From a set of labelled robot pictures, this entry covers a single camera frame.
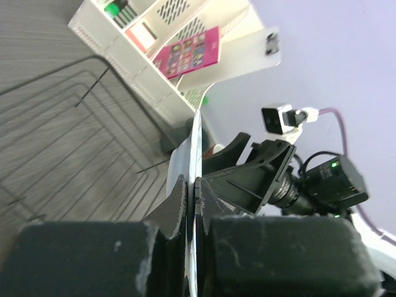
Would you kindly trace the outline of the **white plate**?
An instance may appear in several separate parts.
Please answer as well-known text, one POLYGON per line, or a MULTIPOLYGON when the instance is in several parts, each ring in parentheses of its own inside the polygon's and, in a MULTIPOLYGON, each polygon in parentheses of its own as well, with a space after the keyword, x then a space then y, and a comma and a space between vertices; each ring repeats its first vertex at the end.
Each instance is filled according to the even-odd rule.
POLYGON ((191 296, 198 295, 197 285, 197 247, 196 247, 196 213, 195 182, 202 176, 202 116, 197 110, 192 122, 192 129, 181 145, 173 151, 168 167, 166 193, 176 184, 176 178, 183 175, 187 182, 186 202, 186 268, 191 296))

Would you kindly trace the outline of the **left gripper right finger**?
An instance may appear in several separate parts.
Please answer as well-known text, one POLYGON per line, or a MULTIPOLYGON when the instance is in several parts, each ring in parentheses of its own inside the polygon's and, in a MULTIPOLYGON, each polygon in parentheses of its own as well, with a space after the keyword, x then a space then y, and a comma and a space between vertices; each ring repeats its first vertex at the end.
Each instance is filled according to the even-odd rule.
POLYGON ((199 296, 374 296, 381 275, 344 218, 242 217, 196 180, 199 296))

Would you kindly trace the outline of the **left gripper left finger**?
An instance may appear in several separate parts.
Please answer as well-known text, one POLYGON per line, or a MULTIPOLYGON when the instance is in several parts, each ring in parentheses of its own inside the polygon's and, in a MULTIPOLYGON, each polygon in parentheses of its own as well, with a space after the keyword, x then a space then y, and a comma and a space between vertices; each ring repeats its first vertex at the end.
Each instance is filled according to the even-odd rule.
POLYGON ((21 229, 1 264, 2 296, 182 296, 187 184, 158 222, 46 222, 21 229))

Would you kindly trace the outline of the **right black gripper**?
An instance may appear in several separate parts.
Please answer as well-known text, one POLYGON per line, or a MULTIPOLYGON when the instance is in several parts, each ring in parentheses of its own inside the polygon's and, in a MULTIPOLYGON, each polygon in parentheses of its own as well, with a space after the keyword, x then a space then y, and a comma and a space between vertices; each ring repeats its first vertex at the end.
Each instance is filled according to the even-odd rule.
POLYGON ((249 214, 266 204, 284 215, 334 215, 347 217, 350 209, 369 199, 363 176, 353 162, 333 152, 317 152, 298 175, 290 162, 296 147, 282 140, 252 144, 244 164, 205 176, 214 194, 249 214))

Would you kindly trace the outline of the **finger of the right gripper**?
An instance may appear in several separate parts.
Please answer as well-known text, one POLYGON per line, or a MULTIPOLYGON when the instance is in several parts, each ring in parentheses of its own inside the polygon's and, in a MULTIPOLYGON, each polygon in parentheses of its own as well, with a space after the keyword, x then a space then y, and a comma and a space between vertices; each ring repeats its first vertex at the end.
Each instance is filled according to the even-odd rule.
POLYGON ((251 136, 240 132, 225 148, 202 160, 202 174, 218 172, 236 165, 251 136))

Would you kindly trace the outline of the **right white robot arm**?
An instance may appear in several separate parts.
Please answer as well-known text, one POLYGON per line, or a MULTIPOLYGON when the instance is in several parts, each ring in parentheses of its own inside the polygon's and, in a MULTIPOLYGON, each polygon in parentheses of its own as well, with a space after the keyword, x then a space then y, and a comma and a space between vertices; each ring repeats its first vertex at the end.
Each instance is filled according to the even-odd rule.
POLYGON ((250 136, 240 133, 225 148, 203 160, 202 174, 214 194, 248 215, 266 205, 281 210, 281 220, 348 220, 379 270, 395 277, 395 240, 370 224, 359 208, 369 198, 362 175, 341 153, 320 151, 302 161, 284 140, 253 143, 238 164, 250 136))

